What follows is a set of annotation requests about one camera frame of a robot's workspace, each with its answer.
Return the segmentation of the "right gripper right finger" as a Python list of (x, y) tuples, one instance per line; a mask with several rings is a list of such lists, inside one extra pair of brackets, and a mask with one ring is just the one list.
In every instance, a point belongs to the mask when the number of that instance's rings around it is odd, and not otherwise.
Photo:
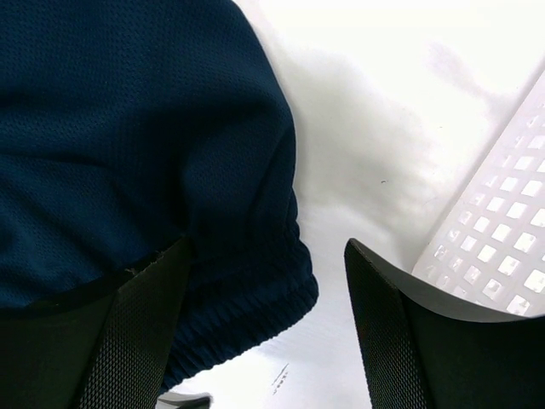
[(356, 239), (344, 262), (374, 408), (543, 407), (543, 317), (455, 297)]

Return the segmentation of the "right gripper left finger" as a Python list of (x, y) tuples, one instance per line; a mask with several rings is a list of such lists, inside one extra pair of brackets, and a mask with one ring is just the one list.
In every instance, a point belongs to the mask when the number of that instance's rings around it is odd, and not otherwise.
[(119, 273), (1, 311), (3, 408), (153, 408), (188, 278), (179, 239)]

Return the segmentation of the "navy blue shorts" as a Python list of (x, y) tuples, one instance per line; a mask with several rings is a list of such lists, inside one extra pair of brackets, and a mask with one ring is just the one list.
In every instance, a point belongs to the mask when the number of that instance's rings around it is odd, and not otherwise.
[(231, 1), (1, 4), (1, 304), (68, 291), (186, 237), (163, 388), (318, 300), (295, 126)]

